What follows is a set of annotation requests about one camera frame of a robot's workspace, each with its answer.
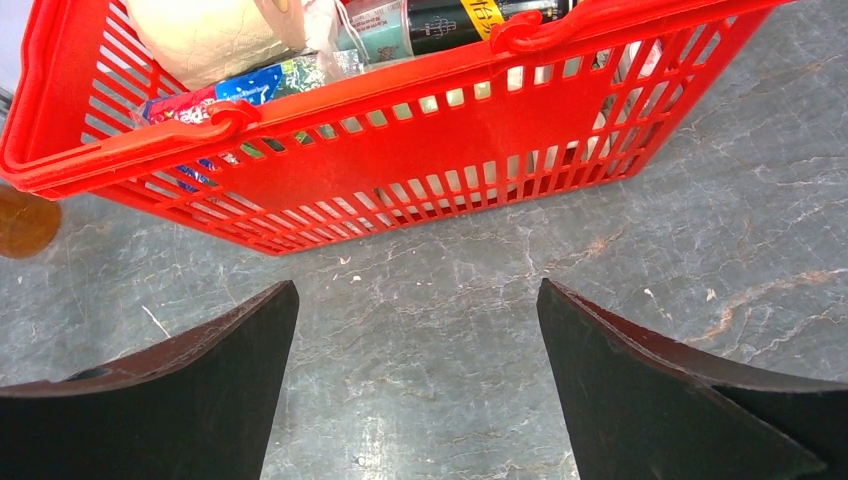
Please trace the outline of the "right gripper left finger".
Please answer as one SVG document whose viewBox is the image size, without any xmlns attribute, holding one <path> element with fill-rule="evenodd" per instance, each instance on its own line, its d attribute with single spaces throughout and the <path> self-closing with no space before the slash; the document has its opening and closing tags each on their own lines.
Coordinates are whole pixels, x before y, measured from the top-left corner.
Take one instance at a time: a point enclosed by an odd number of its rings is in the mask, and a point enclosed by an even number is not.
<svg viewBox="0 0 848 480">
<path fill-rule="evenodd" d="M 257 479 L 299 294 L 226 314 L 60 381 L 1 391 L 5 479 Z"/>
</svg>

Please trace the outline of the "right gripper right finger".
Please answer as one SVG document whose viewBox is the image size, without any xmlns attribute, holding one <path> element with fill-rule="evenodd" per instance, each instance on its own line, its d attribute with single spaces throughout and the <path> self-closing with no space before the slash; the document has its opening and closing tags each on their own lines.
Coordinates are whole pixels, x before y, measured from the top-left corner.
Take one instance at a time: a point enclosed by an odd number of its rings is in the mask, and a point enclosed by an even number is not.
<svg viewBox="0 0 848 480">
<path fill-rule="evenodd" d="M 847 387 L 695 349 L 549 279 L 540 330 L 584 479 L 843 479 Z"/>
</svg>

